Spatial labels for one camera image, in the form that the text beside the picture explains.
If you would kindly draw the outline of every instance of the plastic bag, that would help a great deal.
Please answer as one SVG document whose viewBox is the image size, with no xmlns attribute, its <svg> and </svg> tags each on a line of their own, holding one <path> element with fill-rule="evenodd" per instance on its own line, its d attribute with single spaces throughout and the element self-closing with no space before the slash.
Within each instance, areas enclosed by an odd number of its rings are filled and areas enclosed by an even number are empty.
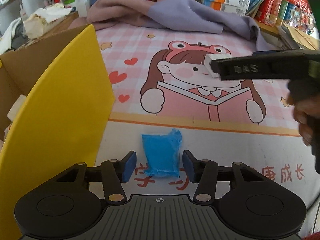
<svg viewBox="0 0 320 240">
<path fill-rule="evenodd" d="M 179 177 L 179 148 L 182 141 L 177 129 L 167 135 L 142 135 L 143 149 L 149 168 L 144 171 L 148 176 Z"/>
</svg>

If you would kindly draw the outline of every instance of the pink checkered pattern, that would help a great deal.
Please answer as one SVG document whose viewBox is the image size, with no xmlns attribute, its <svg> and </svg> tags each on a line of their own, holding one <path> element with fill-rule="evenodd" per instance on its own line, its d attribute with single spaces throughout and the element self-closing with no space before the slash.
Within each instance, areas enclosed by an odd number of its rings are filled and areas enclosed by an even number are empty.
<svg viewBox="0 0 320 240">
<path fill-rule="evenodd" d="M 117 71 L 126 73 L 127 78 L 113 84 L 116 102 L 113 112 L 149 114 L 140 105 L 140 90 L 147 79 L 149 65 L 152 57 L 162 49 L 168 49 L 171 41 L 184 41 L 187 43 L 201 42 L 203 45 L 220 45 L 231 51 L 232 56 L 241 57 L 251 55 L 255 44 L 246 41 L 233 33 L 208 34 L 196 32 L 176 32 L 168 29 L 152 29 L 135 27 L 127 24 L 118 24 L 114 27 L 97 31 L 99 44 L 112 43 L 112 47 L 101 51 L 108 73 Z M 126 60 L 137 58 L 134 65 L 125 64 Z M 165 82 L 191 89 L 192 85 L 175 80 L 165 75 Z M 284 81 L 254 81 L 255 87 L 262 97 L 267 115 L 260 125 L 272 127 L 296 128 L 292 119 L 292 107 L 284 107 L 281 97 L 286 98 L 288 90 Z"/>
</svg>

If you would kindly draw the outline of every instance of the pink book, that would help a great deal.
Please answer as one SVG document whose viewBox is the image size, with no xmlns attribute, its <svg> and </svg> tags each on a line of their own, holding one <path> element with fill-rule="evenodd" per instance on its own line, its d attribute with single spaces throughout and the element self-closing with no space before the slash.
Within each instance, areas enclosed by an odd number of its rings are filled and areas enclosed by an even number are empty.
<svg viewBox="0 0 320 240">
<path fill-rule="evenodd" d="M 161 116 L 177 116 L 213 122 L 252 123 L 247 113 L 247 100 L 253 100 L 250 88 L 243 88 L 216 101 L 211 101 L 182 88 L 158 82 L 164 93 L 165 102 Z"/>
</svg>

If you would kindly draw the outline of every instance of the red heart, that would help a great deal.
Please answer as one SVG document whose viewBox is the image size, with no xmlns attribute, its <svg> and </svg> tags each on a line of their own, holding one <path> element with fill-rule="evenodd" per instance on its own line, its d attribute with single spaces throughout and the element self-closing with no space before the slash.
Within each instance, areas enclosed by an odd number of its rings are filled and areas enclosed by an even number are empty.
<svg viewBox="0 0 320 240">
<path fill-rule="evenodd" d="M 134 65 L 134 64 L 136 64 L 138 62 L 138 59 L 136 58 L 136 57 L 133 57 L 132 59 L 126 59 L 125 61 L 124 61 L 124 63 L 126 64 L 126 65 Z"/>
<path fill-rule="evenodd" d="M 121 103 L 124 103 L 124 102 L 128 101 L 129 98 L 130 98 L 129 95 L 125 95 L 125 96 L 124 96 L 124 95 L 119 95 L 119 97 L 118 97 L 118 99 L 119 99 L 119 101 L 120 101 Z"/>
<path fill-rule="evenodd" d="M 126 73 L 122 73 L 119 75 L 118 71 L 113 71 L 109 74 L 109 79 L 111 84 L 117 84 L 123 80 L 125 80 L 127 78 L 127 74 Z"/>
</svg>

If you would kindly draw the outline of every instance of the silver screw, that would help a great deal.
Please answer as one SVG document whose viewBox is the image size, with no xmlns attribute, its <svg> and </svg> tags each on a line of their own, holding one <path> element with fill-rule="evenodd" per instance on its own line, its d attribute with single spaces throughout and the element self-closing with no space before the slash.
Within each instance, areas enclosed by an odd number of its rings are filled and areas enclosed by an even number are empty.
<svg viewBox="0 0 320 240">
<path fill-rule="evenodd" d="M 211 196 L 208 194 L 199 194 L 196 196 L 196 199 L 201 202 L 208 202 L 211 200 Z"/>
<path fill-rule="evenodd" d="M 124 199 L 124 196 L 121 194 L 112 194 L 109 196 L 109 200 L 112 202 L 119 202 Z"/>
</svg>

